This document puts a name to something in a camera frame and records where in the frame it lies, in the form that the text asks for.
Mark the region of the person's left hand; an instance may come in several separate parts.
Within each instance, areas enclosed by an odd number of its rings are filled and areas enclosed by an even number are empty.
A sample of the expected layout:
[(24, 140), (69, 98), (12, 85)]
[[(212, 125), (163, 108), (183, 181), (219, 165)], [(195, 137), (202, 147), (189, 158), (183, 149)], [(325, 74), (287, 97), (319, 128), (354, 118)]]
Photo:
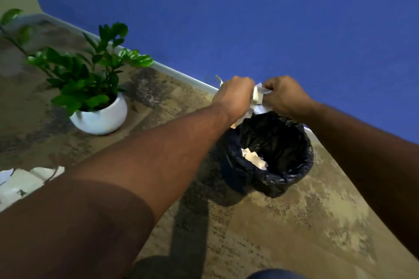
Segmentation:
[(249, 108), (249, 106), (243, 106), (240, 103), (240, 78), (234, 76), (225, 81), (214, 95), (211, 103), (211, 107), (220, 111), (230, 125), (241, 118)]

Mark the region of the person's right hand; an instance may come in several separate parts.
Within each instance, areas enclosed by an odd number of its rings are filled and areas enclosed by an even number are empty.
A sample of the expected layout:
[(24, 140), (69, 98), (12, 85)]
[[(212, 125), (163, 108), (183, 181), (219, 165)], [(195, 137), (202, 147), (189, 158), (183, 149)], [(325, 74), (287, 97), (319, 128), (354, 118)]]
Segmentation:
[(277, 100), (275, 106), (270, 107), (281, 116), (303, 123), (317, 109), (318, 103), (311, 99), (300, 84), (290, 76), (277, 76)]

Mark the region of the white paper scraps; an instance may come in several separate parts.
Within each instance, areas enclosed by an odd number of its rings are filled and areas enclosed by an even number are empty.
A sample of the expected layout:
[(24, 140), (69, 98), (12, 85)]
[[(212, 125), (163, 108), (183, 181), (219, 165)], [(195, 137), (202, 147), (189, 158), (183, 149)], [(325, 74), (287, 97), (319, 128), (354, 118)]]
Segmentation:
[(235, 129), (238, 125), (240, 125), (244, 119), (251, 118), (253, 115), (258, 114), (264, 114), (272, 111), (272, 108), (270, 107), (264, 107), (263, 106), (263, 97), (264, 95), (267, 95), (271, 92), (271, 90), (268, 90), (263, 87), (262, 83), (256, 84), (254, 86), (253, 94), (250, 99), (250, 104), (247, 112), (239, 118), (232, 126), (231, 128)]

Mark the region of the person's right forearm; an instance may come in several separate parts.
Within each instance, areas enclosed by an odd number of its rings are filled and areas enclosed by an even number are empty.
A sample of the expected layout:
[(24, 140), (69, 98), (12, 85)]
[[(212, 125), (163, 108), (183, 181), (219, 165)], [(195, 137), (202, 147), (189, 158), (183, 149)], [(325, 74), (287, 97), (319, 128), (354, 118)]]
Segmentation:
[(419, 260), (419, 145), (313, 100), (305, 106), (301, 121)]

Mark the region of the person's left forearm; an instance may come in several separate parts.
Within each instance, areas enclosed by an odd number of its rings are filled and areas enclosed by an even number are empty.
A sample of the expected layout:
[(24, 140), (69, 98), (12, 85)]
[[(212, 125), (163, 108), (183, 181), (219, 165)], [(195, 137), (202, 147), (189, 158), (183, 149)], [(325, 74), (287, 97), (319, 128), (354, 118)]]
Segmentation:
[(121, 140), (0, 213), (0, 279), (122, 279), (238, 118), (226, 103)]

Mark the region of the black bin liner bag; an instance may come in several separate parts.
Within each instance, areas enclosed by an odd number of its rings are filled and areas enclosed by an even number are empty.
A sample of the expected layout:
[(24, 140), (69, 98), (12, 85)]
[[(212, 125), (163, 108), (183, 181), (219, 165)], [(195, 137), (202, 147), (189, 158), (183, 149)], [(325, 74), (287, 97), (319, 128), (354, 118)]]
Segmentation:
[[(267, 164), (260, 170), (244, 159), (242, 150), (255, 151)], [(246, 118), (229, 128), (217, 142), (221, 176), (241, 194), (254, 190), (270, 198), (282, 196), (308, 175), (314, 151), (301, 123), (274, 112)]]

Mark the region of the crumpled paper in bin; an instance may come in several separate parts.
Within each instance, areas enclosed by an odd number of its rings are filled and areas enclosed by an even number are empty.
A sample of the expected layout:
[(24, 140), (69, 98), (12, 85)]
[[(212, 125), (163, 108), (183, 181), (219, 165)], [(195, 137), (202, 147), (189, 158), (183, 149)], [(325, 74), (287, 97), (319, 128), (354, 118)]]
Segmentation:
[(260, 170), (267, 170), (268, 164), (267, 162), (261, 158), (255, 151), (250, 151), (249, 148), (241, 149), (242, 156), (244, 159), (251, 162), (254, 166), (259, 168)]

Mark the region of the round white plant pot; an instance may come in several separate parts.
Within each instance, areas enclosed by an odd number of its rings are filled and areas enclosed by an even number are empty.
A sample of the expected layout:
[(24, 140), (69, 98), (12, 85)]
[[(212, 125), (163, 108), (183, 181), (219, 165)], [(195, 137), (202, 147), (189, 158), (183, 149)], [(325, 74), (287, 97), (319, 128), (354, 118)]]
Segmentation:
[(95, 112), (76, 111), (70, 121), (79, 130), (92, 135), (105, 135), (116, 131), (125, 122), (128, 107), (122, 93), (108, 107)]

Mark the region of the person's blue trouser knee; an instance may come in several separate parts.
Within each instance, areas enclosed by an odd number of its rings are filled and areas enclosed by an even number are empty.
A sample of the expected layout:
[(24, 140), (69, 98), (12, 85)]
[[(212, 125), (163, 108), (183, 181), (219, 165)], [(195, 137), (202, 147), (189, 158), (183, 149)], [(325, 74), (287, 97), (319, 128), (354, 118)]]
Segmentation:
[(308, 279), (296, 272), (285, 269), (264, 269), (252, 273), (246, 279)]

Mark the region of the white paper sheets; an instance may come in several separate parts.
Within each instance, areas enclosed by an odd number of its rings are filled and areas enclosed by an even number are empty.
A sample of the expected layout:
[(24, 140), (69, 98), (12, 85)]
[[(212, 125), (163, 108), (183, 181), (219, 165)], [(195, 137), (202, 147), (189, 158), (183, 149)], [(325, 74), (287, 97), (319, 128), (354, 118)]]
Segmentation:
[(64, 172), (64, 166), (0, 171), (0, 213)]

